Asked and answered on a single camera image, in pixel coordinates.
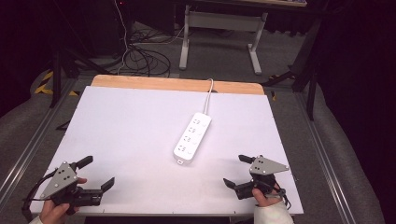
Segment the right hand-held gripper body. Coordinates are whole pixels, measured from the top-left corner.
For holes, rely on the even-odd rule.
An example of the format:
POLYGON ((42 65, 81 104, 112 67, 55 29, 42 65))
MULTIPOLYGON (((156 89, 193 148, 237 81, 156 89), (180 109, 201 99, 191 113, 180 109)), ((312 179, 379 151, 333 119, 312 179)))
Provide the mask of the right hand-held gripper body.
MULTIPOLYGON (((274 186, 278 185, 275 174, 286 172, 290 169, 287 165, 264 158, 263 155, 257 156, 255 161, 249 165, 251 180, 245 184, 236 185, 234 188, 239 200, 252 197, 253 189, 259 189, 265 196, 269 195, 274 186)), ((286 191, 279 185, 277 192, 278 196, 286 198, 286 191)))

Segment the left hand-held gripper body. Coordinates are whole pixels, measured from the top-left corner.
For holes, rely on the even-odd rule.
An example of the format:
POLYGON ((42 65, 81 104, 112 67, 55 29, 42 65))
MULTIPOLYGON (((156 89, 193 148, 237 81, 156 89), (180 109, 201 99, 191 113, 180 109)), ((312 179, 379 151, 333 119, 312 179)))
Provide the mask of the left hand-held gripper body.
POLYGON ((51 180, 40 195, 41 201, 53 201, 56 205, 69 203, 66 214, 76 213, 76 207, 98 206, 101 203, 103 192, 100 189, 83 189, 78 186, 76 162, 64 161, 51 174, 51 180))

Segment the white power strip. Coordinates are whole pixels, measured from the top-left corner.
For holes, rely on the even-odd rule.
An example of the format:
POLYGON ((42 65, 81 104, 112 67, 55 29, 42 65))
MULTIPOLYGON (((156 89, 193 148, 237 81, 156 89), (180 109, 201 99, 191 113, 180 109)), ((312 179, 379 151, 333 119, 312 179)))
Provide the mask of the white power strip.
POLYGON ((173 155, 180 165, 192 162, 194 155, 200 146, 212 118, 203 113, 195 113, 187 128, 178 140, 173 155))

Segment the person's right hand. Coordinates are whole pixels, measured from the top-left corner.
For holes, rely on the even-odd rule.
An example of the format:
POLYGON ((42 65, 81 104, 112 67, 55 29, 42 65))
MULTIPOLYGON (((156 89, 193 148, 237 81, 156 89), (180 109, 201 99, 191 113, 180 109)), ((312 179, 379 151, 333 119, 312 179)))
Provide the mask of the person's right hand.
POLYGON ((259 189, 253 189, 252 195, 257 201, 259 207, 267 207, 283 201, 283 199, 278 196, 277 190, 278 185, 275 185, 272 192, 269 195, 265 196, 259 189))

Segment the person's left hand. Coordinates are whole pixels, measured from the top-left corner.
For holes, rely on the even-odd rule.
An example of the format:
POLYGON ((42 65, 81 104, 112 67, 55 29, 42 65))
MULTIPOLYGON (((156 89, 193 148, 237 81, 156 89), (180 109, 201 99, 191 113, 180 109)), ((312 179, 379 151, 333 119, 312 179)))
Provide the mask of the person's left hand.
POLYGON ((69 203, 61 203, 56 205, 53 201, 45 201, 42 211, 39 214, 41 224, 65 224, 68 215, 66 214, 69 209, 69 203))

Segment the white table cover board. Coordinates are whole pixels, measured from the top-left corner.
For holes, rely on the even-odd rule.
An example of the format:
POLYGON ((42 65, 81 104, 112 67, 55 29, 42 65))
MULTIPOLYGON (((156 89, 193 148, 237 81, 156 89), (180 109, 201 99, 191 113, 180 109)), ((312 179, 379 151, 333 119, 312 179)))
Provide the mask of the white table cover board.
POLYGON ((93 156, 78 171, 86 188, 115 178, 100 205, 82 208, 86 216, 237 216, 255 203, 223 182, 249 181, 238 155, 288 161, 264 95, 88 87, 48 169, 93 156), (179 165, 173 149, 202 111, 212 121, 192 162, 179 165))

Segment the yellow black floor tape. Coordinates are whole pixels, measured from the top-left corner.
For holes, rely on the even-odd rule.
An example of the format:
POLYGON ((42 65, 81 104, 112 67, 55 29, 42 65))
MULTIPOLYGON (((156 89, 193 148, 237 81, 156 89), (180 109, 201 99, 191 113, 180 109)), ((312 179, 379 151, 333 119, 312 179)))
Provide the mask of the yellow black floor tape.
POLYGON ((50 81, 53 77, 53 72, 49 70, 41 79, 37 88, 35 89, 35 94, 53 94, 53 89, 50 87, 50 81))

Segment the black metal stand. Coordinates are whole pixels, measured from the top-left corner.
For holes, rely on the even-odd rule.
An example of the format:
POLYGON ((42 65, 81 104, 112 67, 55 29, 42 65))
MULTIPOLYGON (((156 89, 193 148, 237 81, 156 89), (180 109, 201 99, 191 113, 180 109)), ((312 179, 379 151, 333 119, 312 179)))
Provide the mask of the black metal stand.
POLYGON ((92 62, 87 57, 69 48, 55 48, 52 50, 53 80, 52 80, 52 100, 50 108, 55 107, 62 96, 62 72, 68 77, 77 78, 79 76, 77 61, 85 64, 99 75, 108 74, 108 71, 98 64, 92 62))
POLYGON ((290 70, 279 77, 273 76, 268 81, 263 82, 264 87, 271 87, 280 83, 287 78, 295 77, 291 89, 294 92, 302 92, 306 85, 309 85, 307 102, 305 106, 307 116, 314 119, 314 101, 317 86, 317 75, 315 72, 315 59, 312 49, 315 46, 318 31, 321 25, 321 19, 315 19, 311 28, 307 32, 304 43, 302 44, 294 63, 290 66, 290 70))

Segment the grey metal floor rail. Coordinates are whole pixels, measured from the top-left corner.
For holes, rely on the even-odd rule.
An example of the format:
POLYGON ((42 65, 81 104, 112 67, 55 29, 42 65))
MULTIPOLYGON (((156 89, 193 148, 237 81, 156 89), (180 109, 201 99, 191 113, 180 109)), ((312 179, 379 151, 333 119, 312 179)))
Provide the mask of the grey metal floor rail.
POLYGON ((31 160, 33 159, 39 146, 41 145, 44 136, 48 132, 50 124, 52 123, 53 119, 60 110, 60 107, 63 104, 64 100, 66 99, 67 95, 73 89, 75 83, 76 81, 74 79, 66 80, 61 90, 60 98, 53 107, 50 107, 46 111, 44 118, 39 123, 32 138, 27 143, 26 147, 24 148, 23 152, 21 153, 16 163, 12 166, 11 170, 8 172, 7 178, 0 186, 0 210, 2 210, 3 207, 7 204, 7 201, 9 200, 13 191, 20 182, 25 170, 29 166, 31 160))
POLYGON ((332 167, 332 163, 326 152, 326 148, 319 136, 318 129, 315 122, 308 117, 306 112, 306 103, 304 96, 301 93, 295 93, 296 101, 303 112, 305 123, 309 129, 309 132, 313 138, 315 151, 318 157, 321 170, 326 178, 327 185, 330 189, 331 195, 337 207, 340 218, 343 224, 356 224, 356 220, 350 210, 349 204, 346 199, 346 195, 342 190, 339 179, 332 167))

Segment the white metal desk frame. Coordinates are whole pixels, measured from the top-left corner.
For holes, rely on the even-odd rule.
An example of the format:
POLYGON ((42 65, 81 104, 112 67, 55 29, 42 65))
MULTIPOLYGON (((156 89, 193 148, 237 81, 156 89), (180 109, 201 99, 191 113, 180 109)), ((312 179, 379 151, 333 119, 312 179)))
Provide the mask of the white metal desk frame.
POLYGON ((247 45, 247 51, 252 63, 254 73, 258 76, 262 73, 262 68, 257 55, 257 47, 262 37, 264 25, 267 20, 267 13, 262 13, 260 17, 249 17, 242 15, 227 15, 220 13, 196 12, 191 10, 191 6, 186 5, 184 10, 184 34, 179 60, 179 69, 187 68, 189 55, 189 29, 208 28, 223 29, 242 32, 254 32, 255 38, 247 45))

